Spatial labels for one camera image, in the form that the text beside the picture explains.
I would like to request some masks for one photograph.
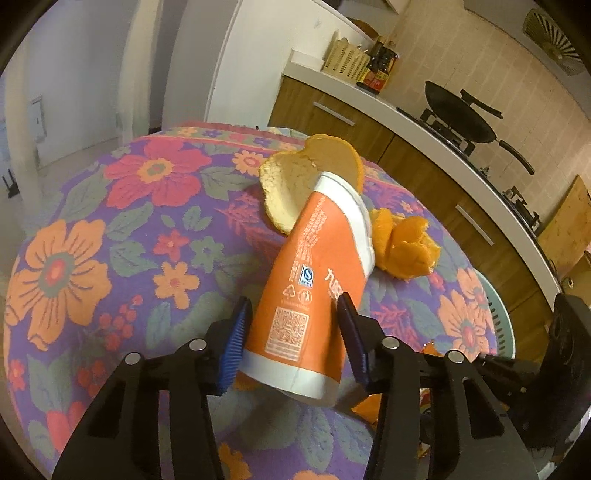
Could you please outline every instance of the wok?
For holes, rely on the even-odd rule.
[[[465,90],[460,91],[461,98],[436,83],[425,82],[425,96],[433,113],[443,120],[461,137],[475,143],[491,143],[497,141],[501,148],[507,150],[525,167],[530,175],[535,173],[529,162],[504,140],[496,140],[496,135],[489,124],[470,106],[475,104],[484,111],[503,118],[500,111],[482,103]]]

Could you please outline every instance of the tablecloth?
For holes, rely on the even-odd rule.
[[[101,157],[47,202],[14,264],[4,353],[14,408],[50,472],[127,352],[171,353],[229,314],[240,294],[256,305],[285,240],[262,208],[258,167],[302,145],[244,127],[175,128]],[[375,270],[361,312],[417,351],[434,339],[439,351],[469,359],[495,353],[486,297],[465,254],[409,191],[365,165],[367,207],[427,218],[442,251],[428,277],[400,281]],[[353,389],[347,363],[340,398]],[[165,395],[162,404],[164,412]],[[363,478],[372,431],[342,411],[243,375],[209,404],[228,480]],[[160,423],[171,478],[164,413]]]

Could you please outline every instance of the white countertop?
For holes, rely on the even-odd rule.
[[[554,298],[557,293],[561,292],[560,285],[552,275],[538,246],[509,207],[498,197],[498,192],[493,190],[452,150],[425,129],[399,113],[392,105],[349,83],[318,71],[318,65],[318,59],[294,51],[283,73],[338,98],[370,116],[420,150],[453,178],[491,217],[513,244],[540,286],[550,308],[554,309]]]

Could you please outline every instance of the floral tablecloth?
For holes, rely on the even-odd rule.
[[[50,472],[127,352],[174,351],[228,315],[240,294],[256,305],[285,240],[265,217],[258,166],[302,145],[301,136],[242,127],[176,128],[100,158],[47,203],[14,264],[4,356],[14,408]],[[482,286],[441,224],[374,164],[366,163],[363,199],[426,217],[443,248],[428,277],[374,271],[361,311],[415,350],[434,339],[439,351],[469,359],[495,352]],[[347,364],[341,398],[353,389]],[[209,401],[228,480],[363,478],[372,435],[361,421],[243,375]],[[163,414],[171,478],[166,429]]]

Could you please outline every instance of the qr code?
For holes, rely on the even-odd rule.
[[[277,307],[265,352],[297,362],[309,318],[304,313]]]

